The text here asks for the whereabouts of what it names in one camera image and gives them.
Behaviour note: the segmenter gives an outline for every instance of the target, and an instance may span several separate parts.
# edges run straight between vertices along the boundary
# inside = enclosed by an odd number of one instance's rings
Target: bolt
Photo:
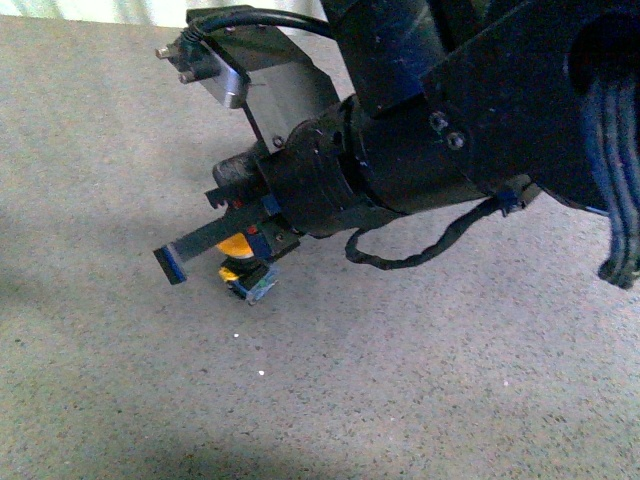
[[[442,112],[433,112],[429,116],[429,125],[436,132],[441,132],[445,128],[449,126],[449,121],[447,120],[447,116]]]
[[[447,135],[447,146],[451,150],[460,150],[462,147],[464,147],[465,143],[467,143],[467,140],[460,132],[451,132],[449,135]]]
[[[284,138],[282,138],[280,135],[276,135],[275,137],[273,137],[273,146],[276,148],[284,147]]]
[[[188,83],[195,82],[196,76],[193,72],[184,72],[178,76],[178,80],[180,80],[180,83],[182,83],[183,85],[186,85]]]
[[[167,58],[171,58],[175,56],[175,52],[172,51],[168,46],[156,48],[156,57],[160,60],[166,60]]]

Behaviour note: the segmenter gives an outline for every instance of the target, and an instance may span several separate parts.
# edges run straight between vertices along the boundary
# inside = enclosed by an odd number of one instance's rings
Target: electrical cable
[[[476,223],[478,220],[497,212],[502,208],[502,205],[503,202],[497,197],[485,200],[469,213],[463,215],[450,224],[444,234],[434,245],[424,249],[417,255],[412,255],[402,260],[387,260],[358,250],[358,238],[370,231],[360,229],[351,236],[345,246],[347,260],[353,263],[371,265],[380,270],[399,270],[401,268],[417,267],[429,260],[433,260],[441,253],[451,248],[451,246],[456,243],[462,235],[464,235],[471,225]]]
[[[242,25],[296,28],[333,39],[328,22],[299,13],[268,8],[253,8],[251,10],[232,11],[224,15],[212,14],[199,17],[189,23],[182,35],[186,40],[195,43],[200,42],[204,37],[216,30]]]
[[[635,75],[596,77],[583,105],[583,132],[593,177],[611,221],[609,259],[601,279],[629,289],[640,276],[640,161]]]

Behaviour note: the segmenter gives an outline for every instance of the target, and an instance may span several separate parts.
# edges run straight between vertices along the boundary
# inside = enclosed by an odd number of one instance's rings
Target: black cylindrical joint
[[[316,237],[484,197],[443,155],[422,96],[381,119],[346,99],[258,161],[285,219]]]
[[[426,0],[322,0],[360,103],[370,116],[418,95],[446,55]]]
[[[258,162],[285,219],[315,237],[377,228],[401,216],[373,203],[347,178],[348,115],[345,105],[334,105],[296,127],[283,150]]]

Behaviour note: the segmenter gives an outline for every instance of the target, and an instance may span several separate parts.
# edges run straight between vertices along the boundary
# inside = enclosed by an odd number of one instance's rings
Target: yellow object
[[[220,270],[218,270],[218,275],[220,275],[220,278],[222,278],[222,280],[224,280],[225,282],[235,282],[240,278],[237,274],[233,273],[226,267],[222,267]]]
[[[249,242],[241,233],[236,233],[233,237],[223,240],[218,245],[218,250],[229,257],[233,258],[251,258],[253,250],[249,246]]]

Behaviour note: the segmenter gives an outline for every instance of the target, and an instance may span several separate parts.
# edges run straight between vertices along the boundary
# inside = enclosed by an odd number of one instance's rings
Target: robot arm
[[[159,49],[183,83],[242,108],[257,137],[214,167],[220,219],[155,254],[171,283],[220,244],[221,276],[255,301],[299,238],[357,228],[347,258],[406,268],[442,253],[477,220],[523,209],[542,190],[608,215],[600,276],[630,288],[640,270],[636,94],[640,5],[623,0],[324,0],[328,22],[251,7],[189,10]],[[276,25],[338,43],[355,87],[330,79]],[[402,216],[485,199],[404,260],[357,250]],[[253,254],[221,243],[242,234]]]

